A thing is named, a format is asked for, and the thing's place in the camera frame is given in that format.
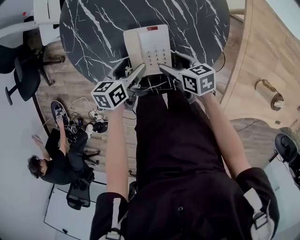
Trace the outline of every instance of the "round table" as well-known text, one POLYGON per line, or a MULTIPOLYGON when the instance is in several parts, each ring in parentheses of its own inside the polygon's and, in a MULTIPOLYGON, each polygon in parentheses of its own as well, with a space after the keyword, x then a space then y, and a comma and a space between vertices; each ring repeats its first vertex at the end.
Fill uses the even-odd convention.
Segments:
MULTIPOLYGON (((121 60, 128 60, 123 32, 166 24, 172 53, 180 52, 210 66, 227 42, 230 17, 226 0, 66 0, 60 37, 68 58, 88 80, 98 83, 121 60)), ((172 54, 172 66, 181 68, 172 54)), ((141 80, 141 90, 166 92, 165 75, 141 80)))

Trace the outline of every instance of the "shoulder strap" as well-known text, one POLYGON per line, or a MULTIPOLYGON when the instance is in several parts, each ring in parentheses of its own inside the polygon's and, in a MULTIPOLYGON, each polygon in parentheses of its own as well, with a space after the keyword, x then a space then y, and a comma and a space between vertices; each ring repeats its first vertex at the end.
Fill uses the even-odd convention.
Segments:
POLYGON ((252 240, 270 240, 274 233, 275 223, 270 218, 269 206, 266 213, 262 212, 262 201, 254 188, 250 189, 244 194, 244 197, 254 210, 253 224, 251 226, 252 240))
POLYGON ((127 217, 128 212, 126 212, 126 214, 122 217, 120 222, 118 222, 120 204, 120 198, 115 198, 113 200, 111 231, 108 232, 106 235, 102 236, 99 240, 125 240, 124 237, 121 235, 121 223, 127 217))

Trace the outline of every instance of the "black office chair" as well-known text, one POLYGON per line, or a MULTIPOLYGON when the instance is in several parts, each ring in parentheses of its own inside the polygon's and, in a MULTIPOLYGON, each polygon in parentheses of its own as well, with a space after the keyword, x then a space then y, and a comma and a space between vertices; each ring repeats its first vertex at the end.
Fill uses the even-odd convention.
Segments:
POLYGON ((283 133, 280 133, 275 138, 275 157, 279 154, 283 162, 287 162, 289 172, 300 190, 300 153, 293 139, 283 133))
POLYGON ((70 184, 67 193, 67 204, 69 207, 80 210, 81 207, 90 206, 90 184, 95 179, 94 169, 84 163, 84 174, 77 175, 77 180, 70 184))
POLYGON ((84 161, 87 161, 87 162, 93 164, 93 165, 99 165, 99 163, 100 163, 99 160, 94 161, 94 160, 92 160, 90 158, 94 157, 94 156, 97 156, 97 155, 100 155, 100 153, 101 153, 100 150, 98 150, 96 153, 92 153, 92 154, 86 154, 86 153, 84 153, 83 156, 82 156, 82 159, 84 161))
POLYGON ((15 69, 15 86, 5 93, 10 105, 13 104, 11 95, 18 89, 24 101, 28 101, 38 90, 41 82, 40 74, 44 77, 48 86, 55 81, 50 82, 44 70, 45 65, 59 64, 65 61, 65 57, 59 60, 43 62, 45 47, 35 54, 36 50, 31 50, 27 45, 21 45, 17 48, 9 48, 0 45, 0 73, 8 74, 15 69))

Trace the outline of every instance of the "person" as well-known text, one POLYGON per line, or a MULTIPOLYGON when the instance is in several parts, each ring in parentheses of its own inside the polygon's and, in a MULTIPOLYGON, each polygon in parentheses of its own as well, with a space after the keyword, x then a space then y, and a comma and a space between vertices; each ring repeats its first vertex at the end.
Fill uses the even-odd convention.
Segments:
POLYGON ((124 106, 109 114, 107 192, 97 198, 91 240, 261 239, 252 237, 265 223, 266 239, 275 234, 278 204, 266 174, 248 163, 215 96, 199 99, 207 115, 180 90, 168 93, 167 106, 161 95, 139 97, 137 193, 129 202, 124 106))
POLYGON ((60 146, 58 151, 53 151, 57 147, 58 140, 56 141, 56 131, 52 131, 48 138, 46 147, 44 147, 41 139, 34 135, 32 136, 34 142, 41 149, 43 158, 39 158, 35 155, 28 159, 28 168, 31 174, 35 178, 41 178, 42 180, 54 184, 66 185, 74 182, 77 176, 84 173, 84 163, 82 154, 87 141, 90 139, 93 132, 92 124, 87 125, 87 129, 83 132, 70 151, 66 150, 66 133, 64 129, 64 123, 62 117, 57 118, 57 124, 60 130, 60 146), (51 149, 54 152, 52 160, 47 149, 51 149))

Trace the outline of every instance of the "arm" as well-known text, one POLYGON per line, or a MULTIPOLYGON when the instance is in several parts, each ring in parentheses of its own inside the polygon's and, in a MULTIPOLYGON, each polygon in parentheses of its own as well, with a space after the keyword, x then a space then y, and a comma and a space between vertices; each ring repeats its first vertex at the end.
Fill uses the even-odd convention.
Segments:
POLYGON ((43 154, 43 158, 46 161, 49 161, 50 160, 49 153, 46 150, 46 148, 44 147, 44 145, 43 145, 42 140, 40 139, 40 137, 37 136, 37 135, 32 135, 31 137, 32 137, 33 141, 36 143, 36 145, 41 149, 42 154, 43 154))
POLYGON ((208 93, 199 99, 203 103, 210 119, 211 128, 223 159, 231 176, 235 179, 239 173, 251 168, 246 159, 244 146, 240 137, 213 94, 208 93))
POLYGON ((62 117, 58 117, 57 125, 60 127, 60 150, 64 155, 66 155, 67 148, 66 148, 66 133, 64 128, 64 123, 62 117))
POLYGON ((128 201, 128 157, 123 129, 124 105, 110 112, 105 170, 108 192, 118 193, 128 201))

